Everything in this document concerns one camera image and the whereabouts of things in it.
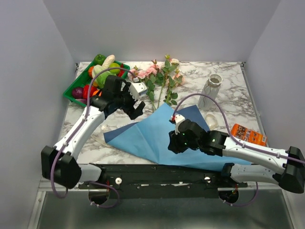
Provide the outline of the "pink rose stem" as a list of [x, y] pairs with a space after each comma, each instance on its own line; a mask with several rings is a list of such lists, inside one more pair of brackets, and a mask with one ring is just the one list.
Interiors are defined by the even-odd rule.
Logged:
[[174, 70], [174, 75], [173, 76], [167, 76], [166, 79], [166, 93], [165, 93], [165, 99], [163, 100], [166, 104], [169, 106], [172, 105], [177, 105], [177, 98], [178, 98], [178, 93], [175, 92], [175, 88], [178, 86], [181, 86], [183, 84], [183, 75], [180, 73], [180, 70], [176, 68]]

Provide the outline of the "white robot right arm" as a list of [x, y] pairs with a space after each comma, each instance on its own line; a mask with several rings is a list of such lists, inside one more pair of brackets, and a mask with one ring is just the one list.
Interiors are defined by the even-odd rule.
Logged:
[[305, 158], [301, 150], [268, 148], [238, 140], [220, 131], [205, 131], [181, 115], [172, 117], [175, 129], [169, 132], [168, 149], [175, 154], [187, 149], [200, 150], [210, 156], [234, 157], [250, 162], [249, 166], [226, 164], [219, 175], [220, 183], [230, 187], [248, 181], [276, 184], [297, 194], [305, 191]]

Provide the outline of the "dark blue wrapping paper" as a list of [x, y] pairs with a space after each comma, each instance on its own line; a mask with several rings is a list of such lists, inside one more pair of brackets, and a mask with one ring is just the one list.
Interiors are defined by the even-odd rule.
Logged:
[[[202, 114], [200, 113], [197, 105], [192, 105], [186, 108], [183, 108], [181, 110], [177, 111], [178, 114], [183, 115], [185, 118], [190, 119], [193, 122], [196, 122], [201, 128], [203, 128], [205, 131], [209, 131], [210, 128], [206, 121], [204, 120]], [[137, 122], [130, 123], [128, 125], [125, 125], [123, 127], [120, 127], [118, 129], [103, 133], [104, 140], [106, 143], [111, 141], [112, 139], [116, 138], [118, 135], [132, 127], [133, 125], [137, 124]]]

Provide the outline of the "pink flower stem bunch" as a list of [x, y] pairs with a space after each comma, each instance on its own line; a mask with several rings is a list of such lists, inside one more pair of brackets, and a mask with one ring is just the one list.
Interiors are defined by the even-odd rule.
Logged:
[[156, 110], [154, 105], [154, 89], [155, 89], [155, 81], [157, 73], [160, 71], [160, 67], [157, 64], [157, 60], [152, 60], [152, 65], [148, 67], [146, 70], [141, 70], [137, 66], [134, 66], [130, 69], [132, 73], [128, 73], [128, 79], [134, 83], [145, 83], [147, 87], [147, 96], [152, 104], [152, 111]]

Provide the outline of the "light blue wrapping paper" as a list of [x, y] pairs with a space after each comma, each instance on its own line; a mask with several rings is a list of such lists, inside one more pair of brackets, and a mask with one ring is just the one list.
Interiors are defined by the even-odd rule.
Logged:
[[169, 132], [174, 130], [174, 125], [169, 122], [172, 114], [173, 109], [163, 104], [140, 122], [104, 133], [105, 142], [124, 152], [160, 165], [221, 171], [226, 163], [250, 164], [233, 157], [209, 156], [200, 150], [188, 149], [179, 154], [168, 150]]

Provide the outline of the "cream gold-lettered ribbon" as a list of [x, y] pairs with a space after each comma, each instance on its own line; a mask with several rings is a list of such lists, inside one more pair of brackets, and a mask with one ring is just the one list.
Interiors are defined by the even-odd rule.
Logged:
[[[218, 122], [217, 119], [212, 115], [212, 114], [207, 114], [206, 117], [204, 118], [206, 125], [209, 127], [210, 130], [214, 130], [215, 128], [218, 127]], [[127, 137], [127, 134], [132, 134], [131, 137], [129, 137], [129, 139], [133, 139], [135, 138], [138, 133], [135, 133], [135, 129], [133, 128], [132, 131], [128, 131], [130, 128], [132, 128], [134, 125], [136, 125], [137, 123], [131, 123], [128, 124], [126, 126], [123, 126], [121, 128], [118, 128], [116, 130], [112, 130], [106, 133], [103, 133], [103, 138], [100, 136], [93, 136], [92, 138], [100, 143], [103, 146], [120, 146], [121, 143], [123, 142], [125, 139], [125, 137]]]

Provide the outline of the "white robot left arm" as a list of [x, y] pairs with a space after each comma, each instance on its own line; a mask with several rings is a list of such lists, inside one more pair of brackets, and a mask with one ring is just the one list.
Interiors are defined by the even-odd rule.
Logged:
[[132, 120], [141, 116], [145, 103], [141, 102], [137, 107], [134, 105], [146, 92], [144, 83], [130, 83], [118, 76], [108, 76], [101, 94], [89, 99], [72, 129], [54, 146], [43, 148], [42, 176], [50, 180], [52, 185], [59, 184], [68, 189], [87, 181], [94, 188], [102, 188], [106, 181], [102, 168], [94, 164], [77, 163], [81, 149], [94, 130], [116, 110], [123, 110]]

